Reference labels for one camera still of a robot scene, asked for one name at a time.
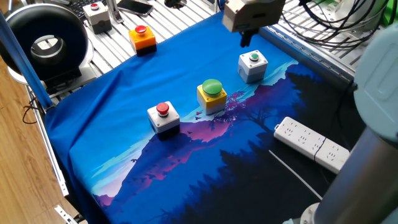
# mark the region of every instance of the black cable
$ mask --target black cable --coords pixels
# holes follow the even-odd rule
[[[312,2],[315,3],[315,4],[320,8],[322,14],[326,17],[326,14],[325,14],[325,12],[323,11],[323,9],[322,9],[320,3],[317,3],[317,2],[315,2],[315,1],[312,1]],[[358,10],[364,5],[364,3],[365,3],[365,1],[362,1],[361,4],[360,4],[358,7],[356,7],[355,2],[354,2],[354,4],[353,4],[353,8],[355,8],[355,9],[354,9],[354,11],[353,11],[352,14],[354,14],[356,11],[358,11]],[[321,20],[321,21],[327,22],[327,23],[329,23],[329,24],[332,24],[332,23],[336,23],[336,22],[341,22],[341,21],[345,20],[347,17],[350,17],[350,16],[352,16],[352,15],[348,15],[348,14],[347,14],[346,17],[341,18],[341,19],[338,19],[338,20],[336,20],[336,21],[329,21],[327,18],[326,18],[325,21],[323,21],[323,20]]]
[[[388,22],[388,25],[393,24],[395,21],[396,14],[397,14],[397,1],[398,0],[394,0],[394,3],[392,4],[392,12],[391,12],[391,17],[390,17],[390,21]]]
[[[382,7],[382,14],[385,12],[385,10],[386,10],[386,4],[388,3],[388,0],[387,1],[385,1],[384,2],[384,4],[383,4],[383,7]],[[371,33],[369,34],[369,35],[367,35],[366,37],[362,37],[362,38],[360,38],[360,39],[357,39],[357,40],[352,40],[352,41],[348,41],[348,42],[325,42],[324,40],[326,40],[326,39],[329,39],[331,36],[329,36],[329,37],[327,37],[327,38],[325,38],[325,39],[323,39],[323,40],[317,40],[317,39],[313,39],[313,38],[310,38],[310,37],[306,37],[306,36],[304,36],[304,35],[302,35],[299,31],[297,31],[291,24],[290,24],[290,22],[286,19],[286,17],[284,16],[284,14],[282,13],[282,17],[283,17],[283,19],[284,19],[284,21],[289,25],[289,27],[299,36],[299,37],[301,37],[302,39],[304,39],[305,41],[307,41],[307,42],[309,42],[309,43],[311,43],[311,44],[315,44],[315,45],[321,45],[321,46],[323,46],[323,47],[334,47],[334,48],[337,48],[337,49],[343,49],[343,48],[355,48],[355,47],[357,47],[357,46],[359,46],[359,45],[361,45],[363,42],[365,42],[365,41],[367,41],[367,40],[369,40],[370,39],[370,37],[377,31],[377,27],[375,28],[375,29],[373,29],[372,31],[371,31]],[[350,44],[350,43],[355,43],[355,42],[358,42],[357,44],[354,44],[354,45],[345,45],[345,46],[340,46],[340,45],[331,45],[331,44]]]
[[[290,28],[292,28],[292,29],[297,33],[297,35],[301,36],[301,38],[305,39],[305,40],[306,40],[307,42],[309,42],[309,43],[315,44],[315,43],[318,43],[318,42],[323,42],[323,43],[325,43],[325,44],[317,44],[317,45],[322,45],[322,46],[324,46],[324,47],[334,47],[334,48],[352,48],[352,47],[357,47],[357,46],[361,45],[363,42],[367,41],[367,40],[375,33],[376,28],[375,28],[368,36],[363,37],[363,38],[358,39],[358,40],[352,40],[352,41],[349,41],[349,42],[346,42],[346,43],[342,43],[342,42],[339,42],[339,43],[331,43],[331,42],[329,42],[329,40],[332,39],[332,38],[334,38],[334,37],[336,37],[336,36],[340,33],[340,31],[342,31],[342,30],[344,30],[344,29],[352,28],[353,26],[359,24],[366,16],[368,16],[369,12],[370,12],[371,9],[373,8],[373,5],[374,5],[374,2],[375,2],[375,1],[376,1],[376,0],[373,0],[373,2],[372,2],[372,4],[370,5],[368,11],[362,16],[362,18],[360,18],[360,19],[358,19],[356,22],[354,22],[354,23],[352,23],[352,24],[350,24],[350,25],[344,27],[344,25],[345,25],[345,23],[347,22],[348,18],[353,14],[353,11],[355,10],[356,6],[358,5],[358,2],[355,2],[354,5],[353,5],[353,7],[351,8],[350,12],[348,13],[348,16],[345,17],[343,23],[342,23],[339,27],[332,27],[332,26],[329,26],[329,27],[332,27],[333,30],[335,30],[334,33],[332,33],[332,35],[329,35],[328,37],[326,37],[326,38],[324,38],[324,39],[321,39],[321,40],[317,40],[317,39],[313,39],[313,38],[309,38],[309,37],[305,37],[305,36],[301,35],[298,31],[296,31],[296,30],[290,25],[289,21],[287,21],[287,19],[286,19],[285,17],[284,17],[284,20],[289,24]],[[379,14],[380,12],[384,13],[384,11],[386,10],[387,3],[388,3],[388,0],[386,0],[386,1],[384,2],[384,4],[383,4],[381,10],[380,10],[379,12],[377,12],[378,14]],[[317,17],[316,15],[314,15],[314,13],[308,8],[308,6],[307,6],[306,4],[304,4],[303,7],[304,7],[305,9],[306,9],[306,8],[308,9],[308,10],[306,10],[307,13],[310,15],[310,17],[311,17],[316,23],[321,24],[322,26],[325,26],[322,22],[320,22],[320,21],[317,20],[317,18],[319,18],[319,17]],[[335,46],[335,45],[330,45],[330,44],[350,44],[350,43],[353,43],[353,42],[360,42],[360,43],[355,44],[355,45],[350,45],[350,46]]]
[[[22,122],[25,123],[25,124],[35,124],[35,123],[37,123],[37,121],[35,121],[35,122],[27,122],[27,121],[25,121],[25,117],[26,117],[26,115],[27,115],[27,112],[28,112],[30,109],[32,109],[32,110],[38,110],[37,107],[34,107],[34,106],[33,106],[33,102],[34,102],[35,100],[36,100],[36,97],[34,97],[32,100],[29,101],[29,106],[24,106],[24,108],[26,108],[26,110],[25,110],[25,113],[24,113],[24,115],[23,115],[23,117],[22,117]]]
[[[305,41],[311,43],[311,44],[315,44],[315,45],[321,45],[323,47],[336,47],[336,48],[352,48],[352,47],[357,47],[359,45],[361,45],[363,42],[367,41],[376,31],[377,28],[373,29],[372,32],[367,35],[366,37],[362,37],[358,40],[352,40],[349,42],[324,42],[324,43],[318,43],[316,39],[310,38],[310,37],[306,37],[304,35],[302,35],[299,31],[297,31],[292,25],[291,23],[286,19],[285,15],[282,13],[282,18],[284,19],[284,21],[287,23],[287,25],[295,32],[296,35],[298,35],[299,37],[301,37],[302,39],[304,39]],[[350,43],[354,43],[354,42],[359,42],[357,44],[354,45],[346,45],[346,46],[336,46],[336,45],[331,45],[331,44],[350,44]]]
[[[357,21],[355,21],[354,23],[352,23],[350,25],[344,26],[345,23],[347,22],[347,20],[349,19],[349,17],[351,17],[353,15],[353,11],[355,10],[355,7],[358,5],[358,2],[354,3],[354,6],[351,8],[350,12],[348,13],[349,16],[347,16],[344,19],[343,23],[339,27],[328,26],[327,24],[322,22],[322,19],[320,19],[317,15],[315,15],[306,4],[304,4],[303,7],[304,7],[305,11],[307,12],[307,14],[310,15],[310,17],[315,22],[319,23],[320,25],[323,25],[324,27],[329,28],[329,29],[333,29],[333,30],[337,30],[337,29],[342,30],[342,29],[349,29],[349,28],[352,28],[352,27],[358,25],[363,19],[365,19],[369,15],[369,13],[372,11],[373,6],[375,5],[375,3],[376,3],[376,0],[372,0],[372,3],[369,6],[368,10],[362,15],[361,18],[359,18]]]

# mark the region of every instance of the power outlet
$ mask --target power outlet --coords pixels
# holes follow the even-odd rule
[[[315,162],[338,174],[349,158],[349,151],[330,139],[326,139],[315,156]]]
[[[290,117],[275,127],[274,137],[312,160],[325,139]]]
[[[349,157],[347,149],[290,117],[275,127],[274,137],[336,174]]]

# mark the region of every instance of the phone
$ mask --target phone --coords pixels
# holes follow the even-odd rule
[[[137,14],[139,16],[147,17],[154,7],[150,4],[133,1],[133,0],[122,0],[118,3],[118,8],[122,11]]]

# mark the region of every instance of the red button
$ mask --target red button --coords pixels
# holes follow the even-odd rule
[[[97,3],[93,3],[93,4],[91,4],[91,10],[98,10],[100,7],[99,7],[99,5],[97,4]]]
[[[157,112],[159,112],[161,115],[167,114],[169,112],[169,105],[167,103],[159,103],[156,106]]]
[[[147,27],[146,26],[137,26],[136,27],[136,32],[138,34],[143,34],[143,33],[147,32]]]

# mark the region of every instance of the green button cap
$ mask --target green button cap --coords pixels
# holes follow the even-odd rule
[[[202,86],[203,91],[210,95],[219,94],[223,89],[223,84],[220,81],[215,79],[209,79],[203,82]]]
[[[252,60],[253,62],[257,62],[259,60],[259,55],[256,53],[250,54],[250,60]]]

